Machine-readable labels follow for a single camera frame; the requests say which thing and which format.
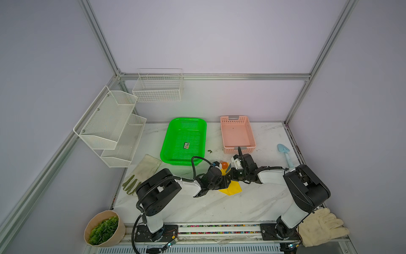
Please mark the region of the green plastic basket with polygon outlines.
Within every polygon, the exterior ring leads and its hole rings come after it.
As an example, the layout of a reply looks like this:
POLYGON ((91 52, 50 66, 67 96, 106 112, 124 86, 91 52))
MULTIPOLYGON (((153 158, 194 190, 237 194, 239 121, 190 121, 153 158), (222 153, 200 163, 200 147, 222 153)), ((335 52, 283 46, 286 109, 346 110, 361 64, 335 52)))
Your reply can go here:
POLYGON ((160 159, 170 165, 191 166, 191 158, 198 156, 194 164, 200 164, 206 151, 206 132, 207 122, 203 119, 173 119, 167 128, 160 159))

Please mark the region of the yellow paper napkin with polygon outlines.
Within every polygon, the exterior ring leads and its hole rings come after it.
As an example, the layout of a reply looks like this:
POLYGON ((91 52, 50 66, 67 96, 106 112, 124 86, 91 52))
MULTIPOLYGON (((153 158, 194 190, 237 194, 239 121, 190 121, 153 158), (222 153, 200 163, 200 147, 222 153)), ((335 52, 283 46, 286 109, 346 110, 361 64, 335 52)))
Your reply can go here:
MULTIPOLYGON (((226 176, 226 175, 231 175, 232 174, 232 169, 230 170, 226 170, 226 169, 222 169, 222 175, 226 176)), ((240 183, 236 182, 236 181, 231 181, 230 185, 228 186, 228 188, 226 189, 220 189, 219 192, 226 194, 228 196, 232 196, 238 193, 242 192, 242 188, 240 186, 240 183)))

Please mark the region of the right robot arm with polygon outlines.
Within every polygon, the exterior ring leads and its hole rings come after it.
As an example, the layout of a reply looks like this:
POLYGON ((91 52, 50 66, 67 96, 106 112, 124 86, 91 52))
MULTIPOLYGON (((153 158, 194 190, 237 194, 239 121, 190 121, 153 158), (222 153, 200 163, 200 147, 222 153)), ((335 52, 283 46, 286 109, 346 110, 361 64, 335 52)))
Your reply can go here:
POLYGON ((307 166, 293 169, 257 166, 250 154, 234 155, 234 167, 226 174, 230 181, 246 184, 277 184, 288 188, 293 203, 277 218, 274 236, 287 240, 303 220, 331 197, 328 187, 307 166))

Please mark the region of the pink plastic basket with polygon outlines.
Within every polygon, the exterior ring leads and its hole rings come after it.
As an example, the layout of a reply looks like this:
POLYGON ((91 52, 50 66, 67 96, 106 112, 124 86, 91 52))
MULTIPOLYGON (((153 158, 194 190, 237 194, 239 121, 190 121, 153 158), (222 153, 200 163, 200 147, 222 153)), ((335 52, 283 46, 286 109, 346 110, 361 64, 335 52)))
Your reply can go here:
POLYGON ((255 150, 256 142, 247 116, 221 116, 220 121, 225 154, 237 154, 238 147, 243 154, 255 150))

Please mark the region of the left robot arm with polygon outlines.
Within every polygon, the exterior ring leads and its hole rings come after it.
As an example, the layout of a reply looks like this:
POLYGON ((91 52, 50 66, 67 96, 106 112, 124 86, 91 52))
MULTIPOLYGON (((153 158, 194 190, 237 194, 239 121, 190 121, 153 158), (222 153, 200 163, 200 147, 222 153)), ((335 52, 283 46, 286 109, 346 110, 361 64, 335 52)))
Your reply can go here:
POLYGON ((159 171, 147 179, 143 184, 136 188, 137 204, 136 208, 140 211, 132 231, 132 246, 135 247, 135 228, 137 223, 142 220, 147 227, 152 242, 161 240, 164 235, 165 225, 161 217, 161 211, 178 194, 184 192, 186 195, 197 198, 205 196, 209 191, 227 189, 232 181, 231 166, 223 169, 219 162, 210 162, 209 160, 193 156, 191 158, 193 178, 182 178, 175 176, 168 168, 159 171), (204 174, 197 174, 195 160, 200 159, 209 164, 209 168, 204 174))

